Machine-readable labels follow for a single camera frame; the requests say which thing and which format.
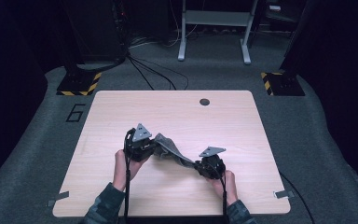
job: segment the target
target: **black cable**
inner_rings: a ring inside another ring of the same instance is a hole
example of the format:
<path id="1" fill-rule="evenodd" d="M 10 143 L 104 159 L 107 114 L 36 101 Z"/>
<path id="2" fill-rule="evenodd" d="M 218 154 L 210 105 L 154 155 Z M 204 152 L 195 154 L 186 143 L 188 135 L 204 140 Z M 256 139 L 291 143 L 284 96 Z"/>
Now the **black cable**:
<path id="1" fill-rule="evenodd" d="M 173 83 L 172 83 L 167 77 L 165 77 L 165 76 L 163 76 L 161 73 L 159 73 L 159 72 L 157 72 L 157 71 L 151 69 L 150 67 L 146 66 L 145 64 L 136 61 L 135 59 L 133 59 L 133 60 L 134 60 L 135 62 L 137 62 L 138 65 L 141 66 L 141 67 L 142 67 L 144 70 L 146 70 L 147 72 L 152 73 L 152 74 L 155 74 L 155 75 L 157 75 L 157 76 L 159 76 L 159 77 L 163 77 L 164 79 L 166 79 L 166 80 L 170 83 L 170 89 L 171 89 L 171 85 L 172 85 L 173 88 L 176 90 L 176 87 L 173 85 Z"/>
<path id="2" fill-rule="evenodd" d="M 226 176 L 225 176 L 225 181 L 223 181 L 222 176 L 219 174 L 219 172 L 210 164 L 207 163 L 217 174 L 217 176 L 220 179 L 220 182 L 222 183 L 222 187 L 223 187 L 223 218 L 225 220 L 225 222 L 228 224 L 229 223 L 229 219 L 228 219 L 228 215 L 227 215 L 227 191 L 226 191 Z"/>
<path id="3" fill-rule="evenodd" d="M 124 157 L 126 160 L 126 193 L 125 193 L 125 203 L 124 203 L 124 223 L 128 224 L 128 215 L 129 215 L 129 202 L 130 202 L 130 181 L 131 181 L 131 170 L 130 170 L 130 161 L 131 157 L 127 156 L 127 139 L 131 132 L 135 130 L 131 129 L 127 132 L 126 137 L 124 138 Z"/>
<path id="4" fill-rule="evenodd" d="M 84 69 L 81 68 L 84 71 L 88 71 L 88 72 L 95 72 L 95 73 L 100 73 L 100 72 L 104 72 L 106 70 L 112 69 L 120 64 L 122 64 L 125 61 L 125 58 L 116 58 L 114 63 L 109 64 L 107 66 L 103 66 L 103 67 L 99 67 L 99 68 L 92 68 L 92 69 Z"/>
<path id="5" fill-rule="evenodd" d="M 308 208 L 307 204 L 305 203 L 304 198 L 301 196 L 300 192 L 296 189 L 295 185 L 280 171 L 279 174 L 292 186 L 292 188 L 297 192 L 298 197 L 301 199 L 302 203 L 304 204 L 305 208 L 307 209 L 308 215 L 310 216 L 310 221 L 314 224 L 315 220 L 313 219 L 312 213 Z"/>
<path id="6" fill-rule="evenodd" d="M 171 85 L 172 85 L 173 88 L 174 88 L 175 90 L 177 90 L 176 87 L 175 87 L 175 85 L 173 84 L 173 82 L 172 82 L 169 78 L 167 78 L 166 76 L 162 75 L 160 72 L 158 72 L 158 71 L 156 71 L 156 70 L 154 70 L 154 69 L 148 67 L 148 66 L 145 65 L 144 63 L 139 62 L 137 59 L 132 58 L 130 55 L 127 56 L 127 58 L 130 60 L 130 62 L 132 63 L 132 65 L 138 70 L 138 72 L 141 73 L 142 77 L 144 78 L 144 80 L 147 82 L 147 84 L 149 85 L 149 87 L 150 87 L 152 90 L 154 90 L 154 88 L 151 86 L 150 82 L 147 80 L 147 78 L 146 78 L 145 75 L 142 73 L 142 71 L 138 68 L 138 66 L 142 67 L 142 68 L 143 68 L 144 70 L 146 70 L 147 72 L 150 72 L 150 73 L 152 73 L 152 74 L 155 74 L 155 75 L 157 75 L 157 76 L 159 76 L 159 77 L 163 77 L 164 79 L 166 79 L 166 80 L 170 83 L 170 89 L 171 89 Z"/>
<path id="7" fill-rule="evenodd" d="M 132 58 L 131 56 L 128 56 L 128 57 L 131 58 L 132 60 L 134 60 L 135 62 L 137 62 L 138 64 L 140 64 L 140 65 L 143 67 L 144 70 L 146 70 L 146 71 L 148 71 L 148 72 L 150 72 L 150 73 L 153 73 L 153 74 L 155 74 L 155 75 L 158 75 L 159 77 L 163 77 L 164 79 L 166 79 L 166 80 L 173 86 L 173 88 L 176 90 L 175 85 L 173 84 L 173 82 L 172 82 L 169 78 L 165 77 L 165 76 L 162 75 L 160 72 L 158 72 L 158 71 L 156 71 L 156 70 L 154 70 L 154 69 L 148 67 L 148 66 L 145 65 L 144 63 L 141 63 L 141 62 L 139 62 L 138 60 Z"/>
<path id="8" fill-rule="evenodd" d="M 152 87 L 152 85 L 150 84 L 150 82 L 147 80 L 147 78 L 145 77 L 144 73 L 142 73 L 142 71 L 135 65 L 135 63 L 132 61 L 131 57 L 127 57 L 130 62 L 132 63 L 132 65 L 136 68 L 136 70 L 138 70 L 138 72 L 142 75 L 142 77 L 144 78 L 144 80 L 146 81 L 147 85 L 149 85 L 150 89 L 152 89 L 152 91 L 154 90 L 154 88 Z"/>
<path id="9" fill-rule="evenodd" d="M 136 58 L 136 57 L 133 57 L 133 56 L 131 56 L 131 57 L 132 57 L 133 59 L 138 60 L 138 61 L 143 61 L 143 62 L 146 62 L 146 63 L 152 63 L 152 62 L 150 62 L 150 61 L 148 61 L 148 60 L 145 60 L 145 59 L 140 59 L 140 58 Z M 159 65 L 159 64 L 157 64 L 157 63 L 152 63 L 152 64 L 155 65 L 155 66 L 158 66 L 158 67 L 160 67 L 160 68 L 166 69 L 166 70 L 168 70 L 168 71 L 171 71 L 171 72 L 173 72 L 173 73 L 175 73 L 175 74 L 177 74 L 177 75 L 179 75 L 179 76 L 184 77 L 184 78 L 186 79 L 186 86 L 185 86 L 185 88 L 184 88 L 184 91 L 187 89 L 187 87 L 188 87 L 188 77 L 187 77 L 187 76 L 183 75 L 182 73 L 176 72 L 176 71 L 172 70 L 171 68 L 167 68 L 167 67 L 164 67 L 164 66 L 162 66 L 162 65 Z"/>

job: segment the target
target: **wrist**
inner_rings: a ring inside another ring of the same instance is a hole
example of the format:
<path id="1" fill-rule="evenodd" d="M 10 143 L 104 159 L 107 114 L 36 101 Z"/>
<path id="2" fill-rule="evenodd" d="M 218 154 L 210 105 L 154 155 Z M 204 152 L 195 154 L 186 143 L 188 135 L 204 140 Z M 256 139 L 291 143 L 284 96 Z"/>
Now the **wrist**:
<path id="1" fill-rule="evenodd" d="M 238 197 L 236 197 L 236 196 L 232 196 L 232 197 L 227 196 L 227 206 L 232 205 L 237 200 L 238 200 Z"/>
<path id="2" fill-rule="evenodd" d="M 120 182 L 120 181 L 113 181 L 113 183 L 112 183 L 112 186 L 113 186 L 113 188 L 115 188 L 115 189 L 118 189 L 118 190 L 120 190 L 120 191 L 124 191 L 124 189 L 126 188 L 126 183 L 124 182 L 124 183 L 122 183 L 122 182 Z"/>

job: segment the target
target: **round hole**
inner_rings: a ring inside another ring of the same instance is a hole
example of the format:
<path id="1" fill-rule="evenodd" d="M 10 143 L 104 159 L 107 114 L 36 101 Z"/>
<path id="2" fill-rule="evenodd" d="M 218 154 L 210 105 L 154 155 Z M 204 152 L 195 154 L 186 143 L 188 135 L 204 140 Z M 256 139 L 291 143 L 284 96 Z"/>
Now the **round hole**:
<path id="1" fill-rule="evenodd" d="M 210 103 L 210 101 L 209 101 L 208 99 L 205 99 L 205 98 L 204 98 L 204 99 L 201 99 L 201 100 L 200 100 L 200 104 L 201 104 L 201 105 L 209 105 L 209 103 Z"/>

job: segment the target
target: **hand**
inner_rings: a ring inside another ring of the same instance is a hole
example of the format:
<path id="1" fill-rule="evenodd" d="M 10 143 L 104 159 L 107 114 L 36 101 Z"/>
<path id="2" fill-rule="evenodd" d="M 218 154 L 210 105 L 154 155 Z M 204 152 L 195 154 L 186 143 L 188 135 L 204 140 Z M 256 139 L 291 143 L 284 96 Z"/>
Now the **hand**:
<path id="1" fill-rule="evenodd" d="M 112 185 L 120 191 L 124 191 L 126 188 L 126 158 L 124 155 L 123 149 L 119 150 L 115 154 L 116 163 L 115 163 L 115 174 L 113 176 Z M 136 176 L 139 169 L 147 161 L 148 158 L 142 161 L 130 161 L 130 171 L 131 171 L 131 180 Z"/>
<path id="2" fill-rule="evenodd" d="M 223 181 L 225 180 L 224 176 L 226 177 L 227 206 L 230 206 L 232 203 L 235 203 L 238 200 L 237 187 L 235 185 L 235 175 L 231 171 L 226 170 L 222 176 Z M 205 179 L 212 185 L 214 192 L 223 199 L 223 186 L 220 179 Z"/>

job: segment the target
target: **black equipment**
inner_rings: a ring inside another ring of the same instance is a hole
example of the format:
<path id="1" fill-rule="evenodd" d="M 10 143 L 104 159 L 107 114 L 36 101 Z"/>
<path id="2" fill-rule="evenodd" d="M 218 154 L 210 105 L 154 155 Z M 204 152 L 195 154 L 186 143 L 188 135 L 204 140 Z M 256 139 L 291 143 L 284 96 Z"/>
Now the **black equipment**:
<path id="1" fill-rule="evenodd" d="M 122 0 L 62 0 L 84 63 L 124 59 L 129 23 Z"/>
<path id="2" fill-rule="evenodd" d="M 124 152 L 133 161 L 142 161 L 154 153 L 158 145 L 150 140 L 152 134 L 140 123 L 136 129 L 127 132 Z"/>
<path id="3" fill-rule="evenodd" d="M 217 153 L 225 149 L 219 147 L 208 147 L 203 153 L 200 154 L 201 161 L 196 161 L 194 168 L 200 175 L 210 179 L 220 179 L 226 170 L 223 160 L 219 158 Z"/>

